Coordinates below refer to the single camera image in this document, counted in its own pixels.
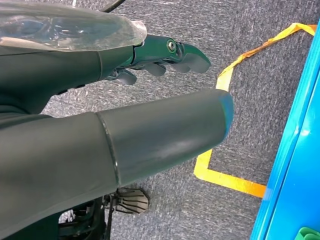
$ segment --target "gray carpet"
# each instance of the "gray carpet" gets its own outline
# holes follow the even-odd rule
[[[92,9],[103,5],[103,0],[76,2]],[[91,84],[53,97],[44,112],[64,117],[214,88],[217,76],[238,55],[293,22],[316,24],[319,11],[318,0],[127,0],[115,13],[142,20],[151,34],[198,46],[212,67],[203,75],[170,70],[160,78],[139,72],[134,86]],[[266,184],[311,41],[299,32],[238,66],[230,86],[234,122],[209,167]],[[261,200],[198,180],[192,174],[195,162],[137,183],[150,196],[149,210],[115,214],[112,239],[248,239]]]

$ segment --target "blue panel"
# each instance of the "blue panel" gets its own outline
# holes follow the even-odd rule
[[[301,227],[320,232],[320,76],[306,110],[266,234],[294,240]]]
[[[270,173],[266,193],[253,228],[251,240],[266,239],[291,156],[301,132],[306,109],[310,101],[320,68],[320,32],[317,31],[311,45],[301,79],[283,132],[278,153]],[[292,193],[294,198],[298,191]]]

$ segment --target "yellow tape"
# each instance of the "yellow tape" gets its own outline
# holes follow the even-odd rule
[[[289,35],[294,34],[299,30],[304,30],[309,34],[314,36],[316,28],[317,28],[317,25],[314,25],[314,24],[305,25],[301,23],[292,23],[291,26],[280,32],[279,34],[273,38],[269,39],[268,41],[263,43],[263,45],[260,47],[257,47],[251,51],[245,52],[238,56],[235,61],[225,68],[218,76],[217,80],[216,88],[229,91],[233,69],[236,65],[242,62],[243,60],[246,58],[250,58],[263,49],[265,49],[268,46],[276,43],[279,40],[286,38]],[[266,191],[265,185],[261,185],[256,182],[252,182],[252,181],[245,180],[245,179],[242,179],[239,177],[235,177],[235,176],[232,176],[229,174],[208,169],[209,162],[212,156],[212,152],[213,150],[211,149],[211,150],[204,152],[202,154],[200,154],[197,157],[195,166],[194,167],[194,171],[193,171],[193,173],[197,178],[213,183],[213,184],[220,185],[220,186],[223,186],[223,187],[226,187],[229,189],[250,194],[250,195],[253,195],[256,197],[260,197],[260,198],[263,197],[263,194]]]

